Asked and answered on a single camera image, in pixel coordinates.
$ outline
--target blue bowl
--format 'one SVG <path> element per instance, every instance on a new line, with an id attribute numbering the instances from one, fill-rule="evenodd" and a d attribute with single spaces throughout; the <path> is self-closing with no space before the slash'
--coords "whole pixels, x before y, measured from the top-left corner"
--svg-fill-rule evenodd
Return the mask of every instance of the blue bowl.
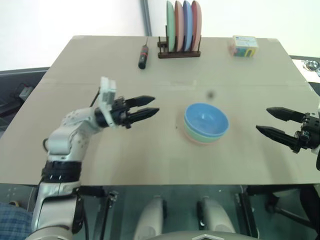
<path id="1" fill-rule="evenodd" d="M 221 137 L 229 128 L 227 116 L 215 106 L 207 103 L 194 103 L 184 113 L 187 126 L 205 137 Z"/>

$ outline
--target green plate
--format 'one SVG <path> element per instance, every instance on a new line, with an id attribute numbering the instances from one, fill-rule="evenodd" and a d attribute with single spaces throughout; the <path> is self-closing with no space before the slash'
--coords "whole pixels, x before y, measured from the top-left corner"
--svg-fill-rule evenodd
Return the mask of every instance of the green plate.
<path id="1" fill-rule="evenodd" d="M 174 6 L 166 1 L 166 35 L 168 36 L 168 50 L 172 52 L 176 41 L 176 22 Z"/>

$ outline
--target blue plate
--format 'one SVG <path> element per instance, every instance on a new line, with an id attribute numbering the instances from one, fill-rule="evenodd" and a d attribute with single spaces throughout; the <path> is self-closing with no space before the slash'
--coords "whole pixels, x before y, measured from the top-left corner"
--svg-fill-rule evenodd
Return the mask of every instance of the blue plate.
<path id="1" fill-rule="evenodd" d="M 191 48 L 192 31 L 193 31 L 193 17 L 192 8 L 188 1 L 183 2 L 183 16 L 184 16 L 184 51 L 189 51 Z"/>
<path id="2" fill-rule="evenodd" d="M 194 103 L 184 113 L 187 126 L 206 137 L 220 137 L 229 128 L 227 116 L 215 106 L 207 103 Z"/>

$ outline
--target white wall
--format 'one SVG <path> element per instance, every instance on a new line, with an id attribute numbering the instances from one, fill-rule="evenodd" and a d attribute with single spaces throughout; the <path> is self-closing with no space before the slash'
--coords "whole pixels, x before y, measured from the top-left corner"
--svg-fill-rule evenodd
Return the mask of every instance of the white wall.
<path id="1" fill-rule="evenodd" d="M 49 67 L 74 35 L 144 34 L 140 0 L 0 0 L 0 71 Z"/>
<path id="2" fill-rule="evenodd" d="M 320 57 L 319 0 L 197 1 L 203 37 L 276 38 L 289 55 Z M 164 36 L 166 0 L 148 0 L 148 5 L 152 35 Z"/>

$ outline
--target small box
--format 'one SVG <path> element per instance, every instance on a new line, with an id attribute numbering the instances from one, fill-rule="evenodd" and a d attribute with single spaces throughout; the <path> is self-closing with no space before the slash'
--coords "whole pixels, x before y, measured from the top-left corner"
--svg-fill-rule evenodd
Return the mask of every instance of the small box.
<path id="1" fill-rule="evenodd" d="M 231 54 L 238 57 L 252 57 L 259 46 L 254 36 L 233 36 Z"/>

